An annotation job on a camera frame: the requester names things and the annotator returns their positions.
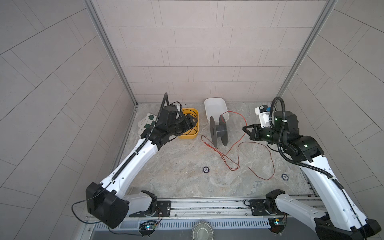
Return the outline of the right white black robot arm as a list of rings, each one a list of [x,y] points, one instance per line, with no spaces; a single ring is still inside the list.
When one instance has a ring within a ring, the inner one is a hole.
[[[288,214],[316,232],[320,240],[366,240],[382,230],[378,221],[366,217],[346,193],[318,142],[300,134],[297,116],[286,110],[281,97],[255,112],[260,123],[243,127],[245,134],[254,142],[276,145],[285,161],[300,167],[326,208],[318,211],[276,189],[266,194],[268,214]]]

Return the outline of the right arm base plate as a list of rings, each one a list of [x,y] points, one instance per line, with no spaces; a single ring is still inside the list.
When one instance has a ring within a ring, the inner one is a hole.
[[[286,216],[287,213],[278,210],[274,201],[264,200],[244,200],[244,205],[251,209],[253,216]]]

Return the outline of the centre poker chip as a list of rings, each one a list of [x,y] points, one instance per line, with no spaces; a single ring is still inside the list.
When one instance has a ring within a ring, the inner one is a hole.
[[[204,167],[204,168],[203,168],[203,172],[204,172],[205,174],[207,174],[207,173],[210,172],[210,169],[209,169],[208,167]]]

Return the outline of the grey cable spool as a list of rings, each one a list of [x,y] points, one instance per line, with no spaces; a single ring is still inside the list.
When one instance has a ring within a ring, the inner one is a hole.
[[[210,117],[210,133],[212,138],[212,143],[216,148],[218,146],[218,139],[221,139],[224,146],[228,144],[228,131],[226,120],[223,115],[219,117],[219,123],[216,124],[213,116]]]

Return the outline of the right circuit board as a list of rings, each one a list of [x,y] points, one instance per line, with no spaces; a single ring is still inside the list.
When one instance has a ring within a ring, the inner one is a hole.
[[[286,221],[278,218],[269,218],[270,230],[273,231],[282,231],[286,227]]]

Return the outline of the white plastic tray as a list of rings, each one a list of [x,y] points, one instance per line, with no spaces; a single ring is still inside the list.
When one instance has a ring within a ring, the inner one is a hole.
[[[219,118],[223,115],[225,121],[227,122],[230,118],[226,105],[226,102],[222,98],[209,98],[204,101],[205,111],[207,120],[210,121],[210,118],[213,117],[215,123],[219,122]]]

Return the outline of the round grey vent disc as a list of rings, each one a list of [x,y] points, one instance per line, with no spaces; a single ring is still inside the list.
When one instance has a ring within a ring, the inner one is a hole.
[[[214,240],[212,226],[204,221],[196,223],[192,230],[192,240]]]

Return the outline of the right poker chip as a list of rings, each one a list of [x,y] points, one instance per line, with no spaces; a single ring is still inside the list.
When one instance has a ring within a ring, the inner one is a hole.
[[[287,174],[282,174],[282,179],[284,181],[288,181],[289,180],[289,176]]]

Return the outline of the circuit board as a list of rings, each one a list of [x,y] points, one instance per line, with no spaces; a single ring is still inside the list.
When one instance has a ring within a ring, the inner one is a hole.
[[[269,218],[270,230],[273,231],[282,231],[286,227],[286,221],[278,218]]]
[[[140,231],[154,231],[157,228],[157,221],[146,221],[140,224]]]

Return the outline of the green white checkerboard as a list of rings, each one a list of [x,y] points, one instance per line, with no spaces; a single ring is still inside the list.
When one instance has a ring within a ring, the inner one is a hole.
[[[138,127],[139,127],[138,134],[141,135],[144,132],[144,130],[150,129],[155,124],[156,119],[157,119],[156,115],[148,113],[145,118],[143,118],[138,122]]]

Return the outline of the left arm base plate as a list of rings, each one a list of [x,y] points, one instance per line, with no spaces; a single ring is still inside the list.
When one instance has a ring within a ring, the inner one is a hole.
[[[137,212],[129,215],[130,218],[156,218],[169,217],[171,210],[171,201],[156,201],[151,203],[147,211]]]

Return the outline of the poker chip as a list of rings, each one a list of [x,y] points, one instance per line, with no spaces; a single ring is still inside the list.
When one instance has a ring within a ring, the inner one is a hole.
[[[208,167],[204,167],[204,168],[203,168],[203,172],[204,172],[205,174],[207,174],[207,173],[210,172],[210,169],[209,169]]]
[[[289,180],[289,176],[287,174],[282,174],[282,179],[284,181],[288,181]]]

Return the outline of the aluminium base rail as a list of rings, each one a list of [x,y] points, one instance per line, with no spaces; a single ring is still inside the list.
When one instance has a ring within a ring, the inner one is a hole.
[[[274,218],[278,216],[253,216],[251,209],[244,205],[244,200],[272,200],[278,210],[296,219],[301,216],[329,219],[328,210],[320,198],[291,197],[289,195],[267,194],[257,198],[208,198],[208,199],[158,199],[171,201],[169,217],[163,218],[234,218],[243,216]]]

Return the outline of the left circuit board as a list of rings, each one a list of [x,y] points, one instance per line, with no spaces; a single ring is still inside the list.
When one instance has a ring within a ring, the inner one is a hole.
[[[140,224],[140,231],[154,231],[157,228],[157,221],[146,221]]]

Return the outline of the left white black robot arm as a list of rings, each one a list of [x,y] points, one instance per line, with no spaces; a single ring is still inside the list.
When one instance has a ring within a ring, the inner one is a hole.
[[[126,216],[143,213],[146,216],[164,213],[157,206],[157,196],[149,191],[126,195],[134,178],[166,143],[189,133],[198,124],[195,113],[184,113],[179,102],[170,103],[164,94],[161,107],[152,125],[122,163],[99,184],[92,182],[86,189],[87,211],[110,229],[118,227]]]

